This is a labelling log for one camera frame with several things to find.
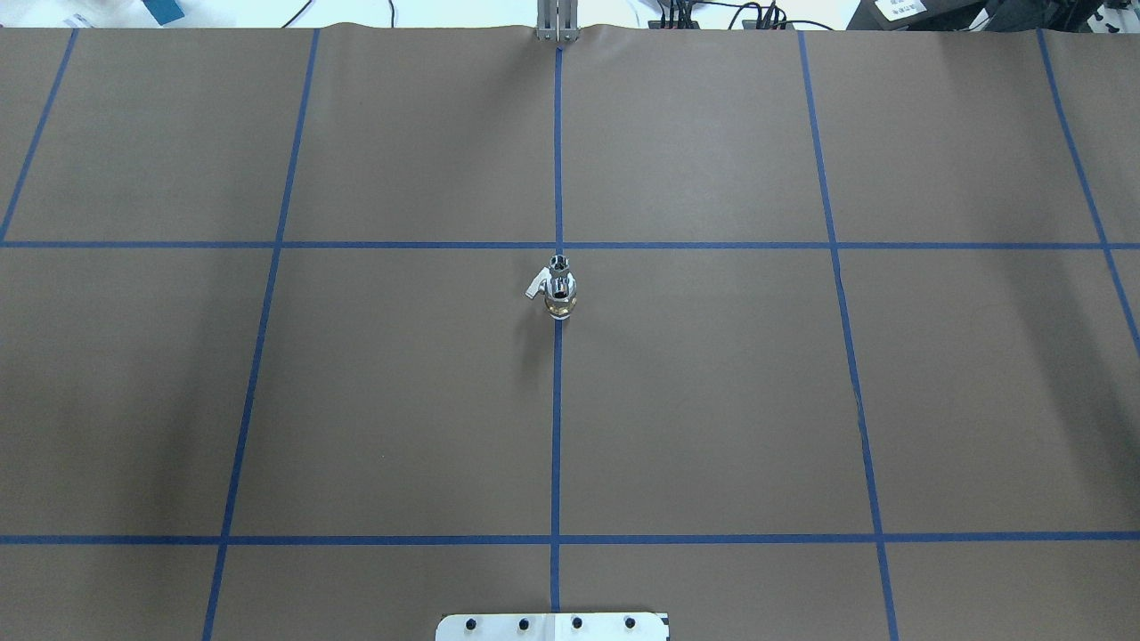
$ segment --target chrome faucet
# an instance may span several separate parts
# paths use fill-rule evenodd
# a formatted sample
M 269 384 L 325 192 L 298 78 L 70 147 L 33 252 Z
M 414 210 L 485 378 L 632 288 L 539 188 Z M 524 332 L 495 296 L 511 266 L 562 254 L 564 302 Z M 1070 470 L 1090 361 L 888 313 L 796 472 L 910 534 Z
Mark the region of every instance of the chrome faucet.
M 527 287 L 527 298 L 535 300 L 542 292 L 546 310 L 556 320 L 563 320 L 573 311 L 578 302 L 578 282 L 570 273 L 570 261 L 562 254 L 554 254 L 551 265 L 544 267 Z

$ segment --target white plate with holes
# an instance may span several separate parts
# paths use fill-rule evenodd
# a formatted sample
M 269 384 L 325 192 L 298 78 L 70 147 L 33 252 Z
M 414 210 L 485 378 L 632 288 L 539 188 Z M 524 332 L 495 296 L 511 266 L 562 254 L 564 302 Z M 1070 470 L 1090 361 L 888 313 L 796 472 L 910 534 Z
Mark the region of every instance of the white plate with holes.
M 450 615 L 435 641 L 668 641 L 669 616 L 653 612 Z

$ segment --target horizontal blue line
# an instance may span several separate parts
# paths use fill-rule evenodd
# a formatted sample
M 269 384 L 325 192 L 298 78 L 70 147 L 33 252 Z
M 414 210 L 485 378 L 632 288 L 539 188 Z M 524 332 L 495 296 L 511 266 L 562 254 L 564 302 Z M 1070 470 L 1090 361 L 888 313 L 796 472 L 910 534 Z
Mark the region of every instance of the horizontal blue line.
M 11 249 L 272 249 L 274 241 L 3 241 Z M 359 250 L 553 250 L 546 242 L 286 241 L 284 249 Z M 826 242 L 567 242 L 567 250 L 826 250 Z M 841 250 L 1104 250 L 1100 243 L 837 243 Z M 1112 250 L 1140 250 L 1140 243 L 1109 243 Z
M 919 532 L 853 534 L 572 534 L 457 536 L 147 536 L 0 535 L 0 545 L 771 545 L 821 543 L 986 543 L 1035 541 L 1140 541 L 1140 530 Z

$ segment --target white bracket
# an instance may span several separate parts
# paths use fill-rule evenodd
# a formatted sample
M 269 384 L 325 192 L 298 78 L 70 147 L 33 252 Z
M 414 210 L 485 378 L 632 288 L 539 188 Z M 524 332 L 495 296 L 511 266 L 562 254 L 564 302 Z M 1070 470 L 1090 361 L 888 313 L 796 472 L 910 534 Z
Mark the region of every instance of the white bracket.
M 535 34 L 551 42 L 578 40 L 578 0 L 538 0 Z
M 595 612 L 451 615 L 435 641 L 668 641 L 669 615 Z

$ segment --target blue grid line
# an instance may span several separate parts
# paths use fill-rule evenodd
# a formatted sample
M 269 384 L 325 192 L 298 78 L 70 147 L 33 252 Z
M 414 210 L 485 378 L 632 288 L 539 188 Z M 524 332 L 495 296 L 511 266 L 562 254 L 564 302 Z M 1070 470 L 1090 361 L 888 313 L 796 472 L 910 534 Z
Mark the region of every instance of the blue grid line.
M 807 41 L 804 32 L 797 32 L 799 40 L 799 59 L 804 72 L 804 91 L 807 97 L 807 115 L 812 124 L 812 145 L 815 148 L 815 168 L 820 179 L 820 196 L 823 201 L 823 218 L 828 227 L 828 242 L 831 245 L 831 269 L 836 278 L 836 294 L 839 300 L 839 318 L 844 327 L 844 344 L 847 349 L 847 370 L 855 392 L 855 409 L 858 417 L 860 440 L 863 449 L 863 472 L 866 477 L 866 494 L 871 504 L 871 525 L 874 534 L 882 535 L 882 517 L 879 512 L 879 490 L 874 482 L 874 463 L 871 460 L 871 439 L 866 432 L 866 414 L 863 411 L 863 389 L 858 379 L 858 364 L 855 360 L 855 343 L 852 338 L 850 317 L 847 313 L 847 293 L 844 291 L 842 266 L 839 262 L 839 243 L 836 236 L 836 224 L 831 212 L 831 192 L 828 189 L 828 171 L 823 162 L 823 145 L 820 140 L 820 122 L 815 111 L 815 95 L 812 90 L 812 72 L 808 65 Z M 879 558 L 879 579 L 882 583 L 882 601 L 887 615 L 887 631 L 891 641 L 898 641 L 898 624 L 895 617 L 895 597 L 890 585 L 890 568 L 887 563 L 887 546 L 880 541 L 876 543 Z
M 282 245 L 285 242 L 285 225 L 288 221 L 288 205 L 293 195 L 293 178 L 296 173 L 296 161 L 301 153 L 301 137 L 304 133 L 304 115 L 309 106 L 309 91 L 312 88 L 312 70 L 317 62 L 317 43 L 320 41 L 320 30 L 312 30 L 312 41 L 309 44 L 309 63 L 304 72 L 304 86 L 301 90 L 301 105 L 296 114 L 296 128 L 293 132 L 293 149 L 290 153 L 288 170 L 285 175 L 285 188 L 282 194 L 282 206 L 277 218 L 277 236 L 274 241 L 274 255 L 269 261 L 269 276 L 266 279 L 266 294 L 261 303 L 261 319 L 258 323 L 258 338 L 253 346 L 253 362 L 250 365 L 250 381 L 245 391 L 245 405 L 242 409 L 242 424 L 237 435 L 237 447 L 234 452 L 234 468 L 229 477 L 229 490 L 226 494 L 226 511 L 221 525 L 221 543 L 218 544 L 218 557 L 214 560 L 213 581 L 210 586 L 210 600 L 206 603 L 205 623 L 202 626 L 202 640 L 210 641 L 213 635 L 214 615 L 218 611 L 218 597 L 221 593 L 221 578 L 226 569 L 230 527 L 234 522 L 234 506 L 237 502 L 237 488 L 242 480 L 242 463 L 245 460 L 245 444 L 250 435 L 250 419 L 253 415 L 253 399 L 258 388 L 258 375 L 261 371 L 261 355 L 266 344 L 266 331 L 269 327 L 269 311 L 274 302 L 274 289 L 277 284 L 277 268 L 280 265 Z
M 11 198 L 8 201 L 8 209 L 5 211 L 3 221 L 0 222 L 0 241 L 5 240 L 8 235 L 8 227 L 11 226 L 11 217 L 16 214 L 16 204 L 19 202 L 19 194 L 24 190 L 24 181 L 27 180 L 27 173 L 32 170 L 32 160 L 35 157 L 35 149 L 40 146 L 40 137 L 43 136 L 43 128 L 48 124 L 48 116 L 51 114 L 51 105 L 56 102 L 56 95 L 59 94 L 59 86 L 64 81 L 64 73 L 67 71 L 67 63 L 71 62 L 72 51 L 75 49 L 75 40 L 79 38 L 79 30 L 73 29 L 71 36 L 67 39 L 67 48 L 64 49 L 64 57 L 59 60 L 59 68 L 56 70 L 56 79 L 51 83 L 51 90 L 48 91 L 48 99 L 43 104 L 43 111 L 40 112 L 40 121 L 35 124 L 35 133 L 32 135 L 32 141 L 27 145 L 27 154 L 24 155 L 24 164 L 19 168 L 19 176 L 16 178 L 16 185 L 11 190 Z
M 1105 234 L 1105 226 L 1100 220 L 1100 211 L 1097 210 L 1097 201 L 1092 197 L 1092 188 L 1089 187 L 1089 178 L 1084 173 L 1084 163 L 1081 162 L 1081 154 L 1076 151 L 1076 140 L 1069 129 L 1068 119 L 1065 116 L 1065 106 L 1061 105 L 1061 94 L 1057 89 L 1057 78 L 1053 76 L 1053 63 L 1049 57 L 1049 46 L 1045 44 L 1045 32 L 1037 30 L 1037 46 L 1041 48 L 1041 60 L 1045 66 L 1045 78 L 1049 80 L 1049 90 L 1053 96 L 1053 108 L 1057 109 L 1057 120 L 1060 122 L 1061 132 L 1065 133 L 1065 143 L 1068 145 L 1069 155 L 1073 157 L 1073 167 L 1076 169 L 1076 177 L 1081 181 L 1081 189 L 1084 192 L 1084 201 L 1089 205 L 1089 214 L 1092 216 L 1092 225 L 1097 228 L 1097 237 L 1100 238 L 1100 246 L 1105 252 L 1105 262 L 1108 263 L 1108 271 L 1113 276 L 1113 286 L 1116 287 L 1116 297 L 1121 301 L 1124 310 L 1124 322 L 1127 323 L 1129 333 L 1132 335 L 1132 347 L 1140 356 L 1140 332 L 1137 331 L 1137 322 L 1132 316 L 1132 307 L 1129 305 L 1129 297 L 1124 292 L 1124 283 L 1116 270 L 1116 260 L 1113 258 L 1113 250 L 1108 244 L 1108 235 Z
M 0 535 L 0 545 L 463 546 L 549 545 L 545 534 L 491 535 Z M 1140 530 L 1021 530 L 790 534 L 562 534 L 559 545 L 822 545 L 1140 541 Z
M 554 50 L 554 238 L 562 253 L 562 48 Z M 551 611 L 562 608 L 559 585 L 562 553 L 562 320 L 554 320 L 554 368 L 551 381 Z
M 276 241 L 0 241 L 8 249 L 274 249 Z M 285 241 L 286 250 L 557 250 L 543 241 Z M 971 243 L 838 241 L 842 251 L 860 250 L 1001 250 L 1101 251 L 1102 243 Z M 1140 243 L 1108 243 L 1112 250 L 1135 251 Z M 825 241 L 567 241 L 563 250 L 830 250 Z

